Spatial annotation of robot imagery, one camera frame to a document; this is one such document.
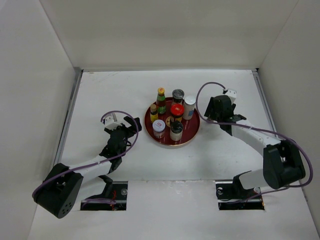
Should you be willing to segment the silver lid spice jar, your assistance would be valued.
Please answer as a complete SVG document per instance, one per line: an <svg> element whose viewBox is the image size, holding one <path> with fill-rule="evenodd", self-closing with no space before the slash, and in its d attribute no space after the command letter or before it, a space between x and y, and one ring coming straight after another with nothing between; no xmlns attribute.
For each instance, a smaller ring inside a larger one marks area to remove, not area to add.
<svg viewBox="0 0 320 240"><path fill-rule="evenodd" d="M163 120L157 119L152 123L153 135L156 139L161 139L165 134L166 124Z"/></svg>

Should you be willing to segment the red lid sauce jar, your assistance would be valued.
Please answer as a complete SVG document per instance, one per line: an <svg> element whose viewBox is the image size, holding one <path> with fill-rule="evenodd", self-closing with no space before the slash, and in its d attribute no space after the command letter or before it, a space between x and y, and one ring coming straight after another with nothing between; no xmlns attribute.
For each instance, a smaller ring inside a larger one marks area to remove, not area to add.
<svg viewBox="0 0 320 240"><path fill-rule="evenodd" d="M183 105L176 103L173 104L170 108L170 122L173 123L175 121L182 121L183 114L184 114L184 107Z"/></svg>

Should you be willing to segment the small yellow label bottle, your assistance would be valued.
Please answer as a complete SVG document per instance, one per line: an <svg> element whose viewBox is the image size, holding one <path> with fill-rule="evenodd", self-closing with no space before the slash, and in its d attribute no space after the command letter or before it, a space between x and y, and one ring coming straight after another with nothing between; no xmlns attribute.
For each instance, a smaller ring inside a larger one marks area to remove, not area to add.
<svg viewBox="0 0 320 240"><path fill-rule="evenodd" d="M158 120L158 110L157 110L157 105L156 104L151 104L150 105L150 121L153 123L154 121Z"/></svg>

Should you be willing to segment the black cap pepper bottle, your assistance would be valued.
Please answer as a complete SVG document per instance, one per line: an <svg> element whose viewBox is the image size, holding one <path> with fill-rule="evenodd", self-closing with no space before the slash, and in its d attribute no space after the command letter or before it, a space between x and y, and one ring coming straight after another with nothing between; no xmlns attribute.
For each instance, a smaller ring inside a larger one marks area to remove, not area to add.
<svg viewBox="0 0 320 240"><path fill-rule="evenodd" d="M170 124L170 139L172 141L180 141L183 134L183 124L176 120Z"/></svg>

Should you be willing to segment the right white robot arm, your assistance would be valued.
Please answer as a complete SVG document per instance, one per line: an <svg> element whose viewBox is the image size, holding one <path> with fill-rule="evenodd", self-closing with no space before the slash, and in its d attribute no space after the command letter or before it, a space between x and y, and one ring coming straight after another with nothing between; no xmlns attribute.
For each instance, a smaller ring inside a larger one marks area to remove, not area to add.
<svg viewBox="0 0 320 240"><path fill-rule="evenodd" d="M204 116L219 124L230 136L237 138L262 156L262 168L241 173L233 178L232 192L238 198L250 190L270 187L278 190L306 176L297 146L290 140L281 140L258 130L242 115L234 114L236 104L227 95L211 97Z"/></svg>

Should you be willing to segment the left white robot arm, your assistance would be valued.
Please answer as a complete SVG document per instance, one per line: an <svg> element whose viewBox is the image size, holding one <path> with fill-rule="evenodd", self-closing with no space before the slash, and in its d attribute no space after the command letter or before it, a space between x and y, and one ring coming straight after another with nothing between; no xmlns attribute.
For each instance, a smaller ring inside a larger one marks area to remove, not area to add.
<svg viewBox="0 0 320 240"><path fill-rule="evenodd" d="M132 148L133 143L129 139L136 138L142 129L138 117L125 116L123 119L129 126L117 123L111 116L105 118L104 130L109 134L109 139L101 153L76 166L56 164L43 183L32 193L34 202L61 219L76 203L81 185L95 178L101 178L104 182L96 185L96 195L87 198L85 202L114 204L115 200L108 199L112 195L113 182L108 175L120 166L122 157Z"/></svg>

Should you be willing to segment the white blue cylinder shaker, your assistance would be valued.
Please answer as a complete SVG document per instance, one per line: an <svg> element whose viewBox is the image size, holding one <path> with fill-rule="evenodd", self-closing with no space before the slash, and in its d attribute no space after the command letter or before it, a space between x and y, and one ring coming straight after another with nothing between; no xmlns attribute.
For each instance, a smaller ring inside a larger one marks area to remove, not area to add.
<svg viewBox="0 0 320 240"><path fill-rule="evenodd" d="M184 98L184 103L183 103L184 112L182 116L184 120L190 120L193 117L195 105L196 105L196 98L194 96L188 95Z"/></svg>

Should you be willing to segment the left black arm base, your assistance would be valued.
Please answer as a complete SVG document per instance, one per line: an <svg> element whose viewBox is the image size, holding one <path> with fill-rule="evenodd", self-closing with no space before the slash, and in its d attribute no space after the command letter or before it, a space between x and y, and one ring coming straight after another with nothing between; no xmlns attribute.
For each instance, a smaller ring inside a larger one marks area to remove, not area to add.
<svg viewBox="0 0 320 240"><path fill-rule="evenodd" d="M126 211L128 182L113 181L106 175L99 176L105 183L100 194L85 198L80 203L81 211Z"/></svg>

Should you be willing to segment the grey cap salt grinder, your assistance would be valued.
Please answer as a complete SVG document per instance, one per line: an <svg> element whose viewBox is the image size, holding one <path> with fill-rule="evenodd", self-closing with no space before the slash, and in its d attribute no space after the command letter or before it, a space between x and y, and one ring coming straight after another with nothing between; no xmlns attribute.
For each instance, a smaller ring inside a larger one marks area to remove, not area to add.
<svg viewBox="0 0 320 240"><path fill-rule="evenodd" d="M183 105L185 93L182 89L174 89L172 91L172 103L171 105L179 104Z"/></svg>

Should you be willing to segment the green label sauce bottle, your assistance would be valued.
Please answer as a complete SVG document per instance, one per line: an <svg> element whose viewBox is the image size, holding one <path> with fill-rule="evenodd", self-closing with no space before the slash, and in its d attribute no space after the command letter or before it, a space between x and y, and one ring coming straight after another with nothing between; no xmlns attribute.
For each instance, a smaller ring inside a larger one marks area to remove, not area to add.
<svg viewBox="0 0 320 240"><path fill-rule="evenodd" d="M157 90L157 98L156 98L156 106L157 112L160 115L166 113L166 96L165 96L165 89L163 87L158 88Z"/></svg>

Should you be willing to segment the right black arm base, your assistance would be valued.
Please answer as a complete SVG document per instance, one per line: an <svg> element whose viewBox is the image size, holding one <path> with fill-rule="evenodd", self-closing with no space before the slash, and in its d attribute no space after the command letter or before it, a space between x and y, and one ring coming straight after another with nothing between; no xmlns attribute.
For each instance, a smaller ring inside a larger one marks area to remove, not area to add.
<svg viewBox="0 0 320 240"><path fill-rule="evenodd" d="M264 210L262 196L258 188L244 189L238 180L217 180L215 182L218 209L220 211Z"/></svg>

